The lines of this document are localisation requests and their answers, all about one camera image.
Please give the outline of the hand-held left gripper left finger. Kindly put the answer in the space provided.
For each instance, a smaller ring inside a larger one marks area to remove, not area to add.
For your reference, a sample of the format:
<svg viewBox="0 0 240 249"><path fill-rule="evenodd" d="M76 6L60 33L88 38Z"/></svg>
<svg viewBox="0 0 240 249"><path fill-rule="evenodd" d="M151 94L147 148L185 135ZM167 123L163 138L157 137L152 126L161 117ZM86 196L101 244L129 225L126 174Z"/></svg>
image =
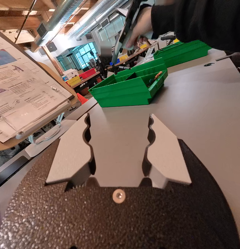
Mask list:
<svg viewBox="0 0 240 249"><path fill-rule="evenodd" d="M61 137L46 185L67 182L79 186L96 172L96 162L90 133L90 114L84 114Z"/></svg>

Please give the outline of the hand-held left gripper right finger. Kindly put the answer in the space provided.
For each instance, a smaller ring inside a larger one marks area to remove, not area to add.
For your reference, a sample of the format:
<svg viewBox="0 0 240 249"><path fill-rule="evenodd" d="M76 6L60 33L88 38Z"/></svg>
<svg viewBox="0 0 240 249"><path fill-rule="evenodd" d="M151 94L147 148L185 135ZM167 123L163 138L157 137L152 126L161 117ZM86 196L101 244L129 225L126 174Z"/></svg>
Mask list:
<svg viewBox="0 0 240 249"><path fill-rule="evenodd" d="M142 161L145 179L163 189L168 182L190 185L190 178L178 138L154 115L149 115L148 142Z"/></svg>

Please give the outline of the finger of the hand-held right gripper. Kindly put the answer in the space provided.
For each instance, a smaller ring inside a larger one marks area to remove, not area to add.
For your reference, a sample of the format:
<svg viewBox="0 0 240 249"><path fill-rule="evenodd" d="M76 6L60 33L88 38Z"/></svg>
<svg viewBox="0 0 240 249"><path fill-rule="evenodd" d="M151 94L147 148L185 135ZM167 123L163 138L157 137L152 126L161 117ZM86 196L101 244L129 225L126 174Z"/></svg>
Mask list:
<svg viewBox="0 0 240 249"><path fill-rule="evenodd" d="M116 61L118 59L118 53L121 48L126 48L126 45L133 33L133 29L137 24L138 13L131 15L131 8L128 10L123 28L116 38L115 48L112 54L112 61Z"/></svg>

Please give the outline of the divided green bin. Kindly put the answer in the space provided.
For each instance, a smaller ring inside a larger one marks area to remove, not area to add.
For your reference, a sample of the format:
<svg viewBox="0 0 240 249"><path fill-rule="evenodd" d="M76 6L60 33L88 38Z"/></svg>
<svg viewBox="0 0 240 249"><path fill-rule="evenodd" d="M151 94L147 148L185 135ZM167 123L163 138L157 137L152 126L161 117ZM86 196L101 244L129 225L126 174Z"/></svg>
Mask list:
<svg viewBox="0 0 240 249"><path fill-rule="evenodd" d="M101 107L148 105L164 87L168 70L162 58L113 74L89 92Z"/></svg>

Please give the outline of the person's right forearm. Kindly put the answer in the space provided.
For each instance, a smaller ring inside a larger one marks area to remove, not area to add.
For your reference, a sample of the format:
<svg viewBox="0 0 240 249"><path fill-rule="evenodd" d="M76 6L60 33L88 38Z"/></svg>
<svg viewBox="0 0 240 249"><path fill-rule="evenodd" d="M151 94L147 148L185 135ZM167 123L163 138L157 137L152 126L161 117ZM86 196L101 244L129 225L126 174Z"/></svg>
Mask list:
<svg viewBox="0 0 240 249"><path fill-rule="evenodd" d="M200 40L211 48L240 52L240 0L179 0L151 8L152 38L174 32L188 43Z"/></svg>

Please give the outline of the grey desk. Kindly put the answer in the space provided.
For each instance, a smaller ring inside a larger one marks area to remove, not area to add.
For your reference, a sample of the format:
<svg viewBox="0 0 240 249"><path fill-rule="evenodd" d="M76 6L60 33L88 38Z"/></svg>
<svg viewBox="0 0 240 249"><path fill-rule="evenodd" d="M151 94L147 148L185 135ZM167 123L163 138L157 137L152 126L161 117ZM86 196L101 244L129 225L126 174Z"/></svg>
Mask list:
<svg viewBox="0 0 240 249"><path fill-rule="evenodd" d="M153 113L210 171L240 219L240 73L222 51L168 69L150 105L90 109L96 163L142 163Z"/></svg>

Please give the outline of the person's right hand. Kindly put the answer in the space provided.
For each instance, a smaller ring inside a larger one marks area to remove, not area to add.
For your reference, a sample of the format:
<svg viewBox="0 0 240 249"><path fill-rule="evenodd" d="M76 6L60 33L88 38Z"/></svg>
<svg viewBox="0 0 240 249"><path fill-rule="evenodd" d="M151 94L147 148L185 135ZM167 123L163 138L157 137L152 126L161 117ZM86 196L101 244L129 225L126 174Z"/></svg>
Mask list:
<svg viewBox="0 0 240 249"><path fill-rule="evenodd" d="M135 26L128 32L125 48L129 49L139 42L148 41L148 34L153 32L151 10L151 7L146 7L140 11Z"/></svg>

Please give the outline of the red bin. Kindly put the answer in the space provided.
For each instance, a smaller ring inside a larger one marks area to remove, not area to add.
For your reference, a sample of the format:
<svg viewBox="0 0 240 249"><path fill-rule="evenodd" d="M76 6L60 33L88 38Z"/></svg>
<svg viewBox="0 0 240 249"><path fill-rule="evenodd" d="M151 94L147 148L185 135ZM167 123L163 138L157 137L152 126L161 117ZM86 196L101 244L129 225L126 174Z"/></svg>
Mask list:
<svg viewBox="0 0 240 249"><path fill-rule="evenodd" d="M92 69L89 69L89 70L79 74L79 77L84 80L84 79L94 75L95 73L96 73L95 68L92 68Z"/></svg>

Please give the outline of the orange traffic cone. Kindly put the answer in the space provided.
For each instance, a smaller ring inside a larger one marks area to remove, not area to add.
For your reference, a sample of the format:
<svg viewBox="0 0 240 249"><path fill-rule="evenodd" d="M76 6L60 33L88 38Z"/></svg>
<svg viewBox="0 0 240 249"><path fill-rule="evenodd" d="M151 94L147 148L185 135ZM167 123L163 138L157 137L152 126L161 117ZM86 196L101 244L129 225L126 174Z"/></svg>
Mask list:
<svg viewBox="0 0 240 249"><path fill-rule="evenodd" d="M77 93L77 98L78 98L79 102L81 103L81 105L83 105L84 103L86 103L88 101L87 98L85 98L84 96L82 96L79 93Z"/></svg>

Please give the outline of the plain green bin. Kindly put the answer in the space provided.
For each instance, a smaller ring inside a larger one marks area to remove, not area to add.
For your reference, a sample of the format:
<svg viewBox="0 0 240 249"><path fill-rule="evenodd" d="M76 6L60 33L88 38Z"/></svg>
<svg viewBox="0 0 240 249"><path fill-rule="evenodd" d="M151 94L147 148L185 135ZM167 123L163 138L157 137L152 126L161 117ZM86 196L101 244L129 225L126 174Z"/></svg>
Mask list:
<svg viewBox="0 0 240 249"><path fill-rule="evenodd" d="M196 40L188 43L176 42L163 47L153 54L154 59L162 58L167 68L208 55L210 46Z"/></svg>

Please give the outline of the instruction sheet on stand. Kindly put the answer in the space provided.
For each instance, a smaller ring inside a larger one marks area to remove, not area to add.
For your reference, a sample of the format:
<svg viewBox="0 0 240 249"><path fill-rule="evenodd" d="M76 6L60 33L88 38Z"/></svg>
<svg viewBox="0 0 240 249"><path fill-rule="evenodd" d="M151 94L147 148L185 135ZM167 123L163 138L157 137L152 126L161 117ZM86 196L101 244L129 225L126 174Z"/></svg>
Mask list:
<svg viewBox="0 0 240 249"><path fill-rule="evenodd" d="M46 117L46 119L44 121L38 120L37 124L35 125L35 127L32 130L30 130L29 132L24 133L22 138L17 139L15 137L13 137L13 138L10 138L9 140L7 140L4 143L0 142L0 151L2 151L2 150L6 150L6 149L9 149L9 148L12 148L12 147L16 146L17 144L19 144L20 142L22 142L25 138L27 138L28 136L32 135L34 132L36 132L37 130L39 130L40 128L42 128L44 125L48 124L49 122L51 122L52 120L54 120L55 118L57 118L59 114L65 112L69 107L73 106L77 102L78 97L77 97L77 94L75 93L75 91L70 86L68 86L47 65L45 65L45 64L43 64L41 62L35 61L22 48L20 48L19 45L13 43L8 37L6 37L1 32L0 32L0 37L3 38L5 41L9 42L13 47L15 47L17 50L19 50L28 59L30 59L36 65L37 68L42 69L42 71L44 71L50 78L52 78L56 82L56 84L58 84L61 88L66 89L68 92L70 92L70 94L72 94L72 97L68 98L68 100L70 101L70 103L68 103L68 106L66 108L54 111L54 114L50 114L50 116Z"/></svg>

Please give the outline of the ventilation grille box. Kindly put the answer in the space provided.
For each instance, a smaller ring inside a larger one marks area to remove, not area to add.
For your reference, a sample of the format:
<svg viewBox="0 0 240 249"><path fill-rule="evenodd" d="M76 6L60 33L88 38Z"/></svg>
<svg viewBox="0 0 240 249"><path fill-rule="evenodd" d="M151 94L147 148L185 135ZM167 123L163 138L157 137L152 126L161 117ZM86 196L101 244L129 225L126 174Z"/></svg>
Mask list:
<svg viewBox="0 0 240 249"><path fill-rule="evenodd" d="M35 43L37 46L42 47L51 39L53 30L50 28L48 22L43 21L38 26L37 33L38 36L36 37Z"/></svg>

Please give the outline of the sheet with blue banner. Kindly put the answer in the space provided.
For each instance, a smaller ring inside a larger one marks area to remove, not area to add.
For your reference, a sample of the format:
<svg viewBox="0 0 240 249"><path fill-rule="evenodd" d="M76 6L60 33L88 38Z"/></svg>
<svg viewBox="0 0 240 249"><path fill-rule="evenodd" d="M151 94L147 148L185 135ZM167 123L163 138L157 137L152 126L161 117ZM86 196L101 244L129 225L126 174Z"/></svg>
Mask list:
<svg viewBox="0 0 240 249"><path fill-rule="evenodd" d="M0 142L21 139L70 106L74 95L0 32Z"/></svg>

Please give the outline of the silver ventilation duct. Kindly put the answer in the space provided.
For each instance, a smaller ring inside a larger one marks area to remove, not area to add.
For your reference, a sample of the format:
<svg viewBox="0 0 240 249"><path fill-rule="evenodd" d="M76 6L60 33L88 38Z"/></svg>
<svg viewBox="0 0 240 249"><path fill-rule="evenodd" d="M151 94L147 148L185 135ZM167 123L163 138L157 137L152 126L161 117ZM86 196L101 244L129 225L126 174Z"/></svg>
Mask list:
<svg viewBox="0 0 240 249"><path fill-rule="evenodd" d="M85 28L90 21L92 21L97 15L103 12L108 5L112 3L112 0L99 0L97 1L65 34L68 39L75 36L77 32Z"/></svg>

